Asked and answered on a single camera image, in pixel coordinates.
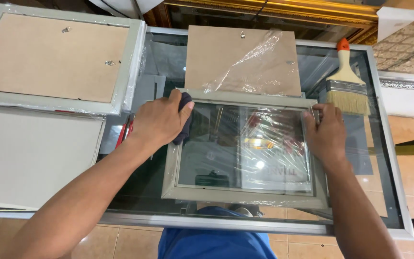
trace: plastic wrap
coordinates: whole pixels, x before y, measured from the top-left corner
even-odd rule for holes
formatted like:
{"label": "plastic wrap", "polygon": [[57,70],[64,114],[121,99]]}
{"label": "plastic wrap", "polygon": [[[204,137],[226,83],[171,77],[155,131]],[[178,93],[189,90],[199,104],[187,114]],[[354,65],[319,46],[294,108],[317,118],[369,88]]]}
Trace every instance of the plastic wrap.
{"label": "plastic wrap", "polygon": [[[223,37],[221,31],[215,35]],[[244,36],[243,39],[240,38],[239,34],[234,35],[233,39],[236,41],[231,43],[226,43],[228,40],[226,38],[208,38],[207,42],[202,43],[204,48],[207,48],[206,50],[203,49],[203,51],[211,51],[211,53],[205,55],[220,56],[219,52],[225,51],[225,53],[221,53],[221,62],[218,59],[210,59],[209,57],[203,57],[201,61],[198,61],[207,62],[209,68],[205,68],[204,71],[206,69],[215,70],[213,72],[207,71],[213,78],[201,75],[203,79],[206,78],[208,80],[201,82],[204,91],[243,91],[254,94],[301,96],[296,44],[293,32],[244,30],[242,35]],[[195,48],[191,47],[190,44],[191,42],[188,44],[186,71],[186,83],[189,83],[190,86],[185,87],[195,88],[192,85],[196,83],[191,83],[191,78],[199,77],[198,74],[201,72],[192,72],[192,70],[196,69],[189,67],[197,63],[196,61],[190,60],[190,48]]]}
{"label": "plastic wrap", "polygon": [[312,195],[301,111],[196,103],[178,184]]}
{"label": "plastic wrap", "polygon": [[[115,81],[107,81],[110,89],[112,89],[112,92],[108,91],[103,93],[95,93],[95,95],[93,95],[90,94],[94,93],[93,87],[91,87],[88,83],[85,83],[85,80],[82,80],[81,86],[84,88],[78,88],[77,92],[72,91],[72,93],[69,94],[65,94],[57,88],[50,88],[47,86],[45,89],[49,89],[49,91],[42,92],[41,89],[43,88],[35,87],[37,85],[43,85],[43,83],[48,85],[46,82],[49,82],[52,85],[52,82],[56,78],[60,78],[58,82],[55,81],[57,85],[67,85],[65,83],[62,84],[61,79],[65,79],[65,82],[67,83],[75,84],[72,81],[77,79],[74,78],[74,75],[76,75],[75,72],[77,72],[77,68],[72,67],[72,65],[76,65],[77,67],[86,66],[84,62],[87,61],[79,56],[76,57],[76,59],[78,59],[78,62],[71,62],[67,58],[68,56],[65,54],[69,53],[71,56],[73,56],[74,53],[79,53],[78,55],[84,55],[84,53],[87,54],[87,52],[81,52],[75,49],[78,48],[78,44],[82,44],[81,42],[77,42],[76,45],[67,44],[71,48],[67,47],[66,49],[63,49],[64,51],[62,51],[62,54],[64,55],[57,56],[58,59],[52,58],[52,56],[48,55],[45,59],[36,59],[34,57],[43,56],[42,51],[51,53],[51,50],[39,47],[33,48],[33,50],[37,50],[38,52],[34,52],[34,57],[32,58],[21,60],[21,65],[18,67],[18,69],[24,71],[25,73],[27,73],[26,71],[32,71],[30,68],[33,68],[34,66],[43,68],[44,70],[40,70],[41,72],[39,72],[37,77],[20,76],[20,78],[15,78],[13,82],[11,81],[10,83],[7,83],[6,80],[3,81],[3,83],[0,83],[0,106],[19,106],[37,110],[89,113],[92,115],[120,114],[122,106],[124,104],[127,88],[129,86],[135,86],[136,74],[140,67],[139,62],[143,46],[144,34],[146,32],[146,24],[144,21],[85,13],[63,12],[59,10],[31,8],[10,4],[0,4],[0,42],[7,42],[4,40],[4,37],[6,37],[7,33],[4,32],[11,31],[10,25],[11,21],[14,19],[30,25],[29,27],[31,29],[38,29],[43,32],[42,34],[39,34],[41,35],[39,36],[30,34],[30,29],[17,31],[17,34],[19,36],[22,35],[22,38],[30,38],[32,36],[32,40],[36,42],[38,41],[36,37],[40,38],[46,37],[45,35],[48,35],[48,37],[52,36],[52,39],[55,40],[52,41],[53,44],[60,44],[65,43],[65,38],[73,40],[78,39],[78,34],[75,33],[75,31],[79,31],[90,37],[94,37],[93,33],[95,32],[100,34],[101,38],[96,42],[88,41],[91,42],[89,49],[103,49],[102,45],[107,44],[113,50],[113,48],[116,48],[116,46],[114,47],[111,42],[104,41],[110,37],[110,33],[112,34],[115,32],[113,35],[120,36],[119,39],[116,39],[116,42],[119,44],[122,43],[122,46],[119,46],[119,48],[122,47],[123,50],[120,54],[113,56],[112,59],[100,59],[100,68],[102,68],[103,71],[112,71],[107,72],[107,75],[112,75],[110,77],[113,77]],[[20,51],[15,49],[17,50],[15,51],[10,47],[1,46],[0,44],[0,49],[1,48],[10,49],[9,53],[5,53],[4,55],[0,54],[0,62],[4,64],[13,64],[13,60],[19,58],[17,55],[20,55],[20,53],[23,53],[23,51],[31,51],[30,49],[26,50],[26,48]],[[48,67],[46,67],[48,66],[46,64],[51,64],[53,67],[58,66],[58,64],[55,62],[63,62],[62,64],[65,65],[62,66],[61,69],[55,71],[51,71]],[[82,69],[82,71],[92,71],[91,73],[96,70],[96,67],[93,66],[91,66],[89,70]],[[21,90],[17,88],[18,85],[24,86],[30,84],[32,86],[31,88],[24,89],[21,87]]]}

